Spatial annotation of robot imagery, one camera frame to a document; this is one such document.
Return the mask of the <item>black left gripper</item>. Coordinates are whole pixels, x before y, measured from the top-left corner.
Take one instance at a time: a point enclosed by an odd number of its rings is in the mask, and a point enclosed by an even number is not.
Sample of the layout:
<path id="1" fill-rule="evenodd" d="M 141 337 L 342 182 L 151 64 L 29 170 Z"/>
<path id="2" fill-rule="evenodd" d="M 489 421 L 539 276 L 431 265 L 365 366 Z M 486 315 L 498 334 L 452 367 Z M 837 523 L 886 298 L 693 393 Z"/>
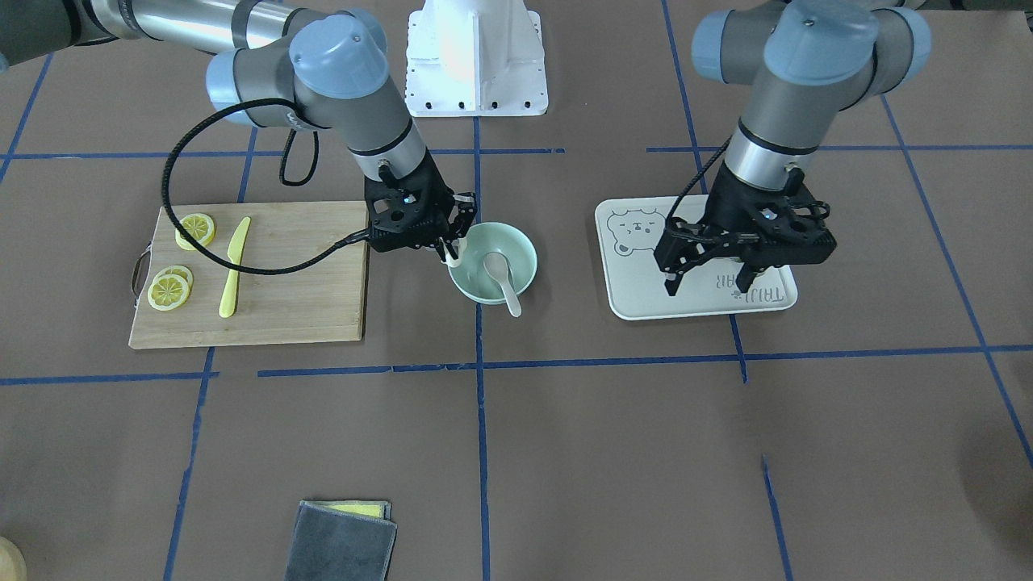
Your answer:
<path id="1" fill-rule="evenodd" d="M 678 294 L 683 273 L 711 259 L 739 259 L 735 287 L 748 293 L 760 269 L 829 258 L 837 247 L 826 226 L 829 205 L 811 195 L 803 170 L 790 169 L 783 176 L 783 189 L 764 190 L 739 180 L 721 163 L 705 214 L 693 222 L 668 217 L 654 250 L 668 295 Z"/>

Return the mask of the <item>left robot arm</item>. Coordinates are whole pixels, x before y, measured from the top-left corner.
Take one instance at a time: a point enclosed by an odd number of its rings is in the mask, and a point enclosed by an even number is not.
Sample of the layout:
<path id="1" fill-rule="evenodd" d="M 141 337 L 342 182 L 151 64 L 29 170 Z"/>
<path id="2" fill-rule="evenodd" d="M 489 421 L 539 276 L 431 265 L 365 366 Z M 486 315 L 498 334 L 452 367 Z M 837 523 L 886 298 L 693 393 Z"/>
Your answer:
<path id="1" fill-rule="evenodd" d="M 768 269 L 816 265 L 837 246 L 829 206 L 805 173 L 840 111 L 916 77 L 932 30 L 901 2 L 766 1 L 705 16 L 692 40 L 694 69 L 751 88 L 735 129 L 713 154 L 718 173 L 697 221 L 669 210 L 654 250 L 665 290 L 706 262 L 741 264 L 750 290 Z"/>

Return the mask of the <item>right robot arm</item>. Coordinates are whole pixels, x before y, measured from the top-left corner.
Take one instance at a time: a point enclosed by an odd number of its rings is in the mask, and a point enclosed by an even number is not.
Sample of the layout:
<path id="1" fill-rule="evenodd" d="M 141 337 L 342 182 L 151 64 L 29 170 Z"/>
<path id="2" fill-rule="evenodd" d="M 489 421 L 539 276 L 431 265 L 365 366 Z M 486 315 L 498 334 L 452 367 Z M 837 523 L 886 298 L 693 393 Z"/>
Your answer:
<path id="1" fill-rule="evenodd" d="M 170 208 L 174 162 L 222 119 L 292 132 L 336 130 L 364 174 L 368 228 L 343 245 L 377 253 L 432 248 L 460 265 L 477 209 L 444 183 L 392 81 L 383 27 L 365 10 L 316 10 L 274 1 L 4 1 L 2 68 L 74 45 L 150 38 L 211 55 L 215 113 L 173 148 L 161 182 Z"/>

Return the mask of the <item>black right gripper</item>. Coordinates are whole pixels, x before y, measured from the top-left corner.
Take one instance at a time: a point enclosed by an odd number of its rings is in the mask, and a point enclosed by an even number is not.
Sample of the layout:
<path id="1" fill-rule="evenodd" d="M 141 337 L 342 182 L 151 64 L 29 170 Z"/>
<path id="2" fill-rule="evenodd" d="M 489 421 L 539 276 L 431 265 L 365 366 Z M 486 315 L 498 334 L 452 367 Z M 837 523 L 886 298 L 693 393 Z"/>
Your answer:
<path id="1" fill-rule="evenodd" d="M 395 249 L 432 248 L 444 265 L 458 264 L 458 240 L 475 223 L 479 205 L 474 194 L 455 194 L 431 154 L 402 178 L 364 180 L 370 213 L 368 242 L 377 253 Z"/>

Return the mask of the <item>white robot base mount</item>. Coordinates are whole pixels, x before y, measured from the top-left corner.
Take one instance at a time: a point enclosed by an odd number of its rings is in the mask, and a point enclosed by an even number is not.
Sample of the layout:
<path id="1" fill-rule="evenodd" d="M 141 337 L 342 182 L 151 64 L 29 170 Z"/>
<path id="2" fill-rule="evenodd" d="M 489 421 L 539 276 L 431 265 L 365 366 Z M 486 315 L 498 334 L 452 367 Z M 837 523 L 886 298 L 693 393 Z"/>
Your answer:
<path id="1" fill-rule="evenodd" d="M 521 117 L 550 105 L 542 19 L 523 1 L 425 1 L 408 16 L 413 117 Z"/>

